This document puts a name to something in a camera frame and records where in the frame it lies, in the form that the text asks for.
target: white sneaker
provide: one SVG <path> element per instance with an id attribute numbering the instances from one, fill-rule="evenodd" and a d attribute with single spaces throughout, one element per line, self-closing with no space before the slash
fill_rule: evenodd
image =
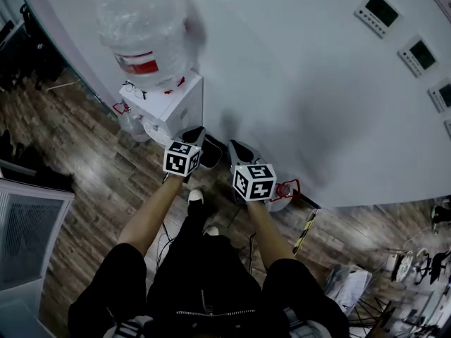
<path id="1" fill-rule="evenodd" d="M 204 203 L 204 195 L 198 189 L 193 189 L 188 196 L 188 203 L 191 201 L 202 200 L 202 204 Z"/>
<path id="2" fill-rule="evenodd" d="M 210 225 L 204 230 L 204 234 L 208 234 L 210 237 L 219 235 L 219 229 L 214 225 Z"/>

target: zipper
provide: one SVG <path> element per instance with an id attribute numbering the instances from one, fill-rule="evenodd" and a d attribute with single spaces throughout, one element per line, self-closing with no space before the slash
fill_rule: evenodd
<path id="1" fill-rule="evenodd" d="M 204 295 L 204 290 L 201 289 L 200 291 L 201 295 L 202 295 L 202 306 L 204 307 L 204 312 L 208 315 L 213 315 L 213 307 L 212 306 L 206 306 L 205 305 L 205 295 Z"/>
<path id="2" fill-rule="evenodd" d="M 185 312 L 185 311 L 177 311 L 175 313 L 178 315 L 194 315 L 196 317 L 216 318 L 216 317 L 225 317 L 225 316 L 232 317 L 234 315 L 255 313 L 255 310 L 249 309 L 247 311 L 236 311 L 236 312 L 229 312 L 229 313 L 223 313 L 223 314 L 213 314 L 213 313 L 203 314 L 203 313 L 194 313 L 194 312 Z"/>

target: person's arm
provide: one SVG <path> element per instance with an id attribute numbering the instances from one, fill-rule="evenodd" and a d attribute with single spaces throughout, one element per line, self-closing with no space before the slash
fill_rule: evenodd
<path id="1" fill-rule="evenodd" d="M 295 259 L 290 245 L 280 235 L 265 205 L 259 201 L 248 201 L 247 210 L 266 271 L 279 259 Z"/>
<path id="2" fill-rule="evenodd" d="M 158 234 L 183 179 L 184 177 L 178 175 L 170 175 L 127 223 L 119 236 L 118 244 L 128 243 L 145 256 Z"/>

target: red label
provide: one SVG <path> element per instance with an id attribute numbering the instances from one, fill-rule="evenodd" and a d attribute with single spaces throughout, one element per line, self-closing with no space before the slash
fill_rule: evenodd
<path id="1" fill-rule="evenodd" d="M 115 57 L 122 70 L 130 74 L 151 74 L 159 70 L 153 51 L 135 56 L 115 54 Z"/>

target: white box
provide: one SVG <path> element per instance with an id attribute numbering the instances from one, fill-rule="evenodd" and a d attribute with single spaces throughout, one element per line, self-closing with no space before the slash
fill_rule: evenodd
<path id="1" fill-rule="evenodd" d="M 189 126 L 202 126 L 203 79 L 194 71 L 190 71 L 185 82 L 170 94 L 147 92 L 144 100 L 125 87 L 119 92 L 133 114 L 150 120 L 169 137 Z"/>

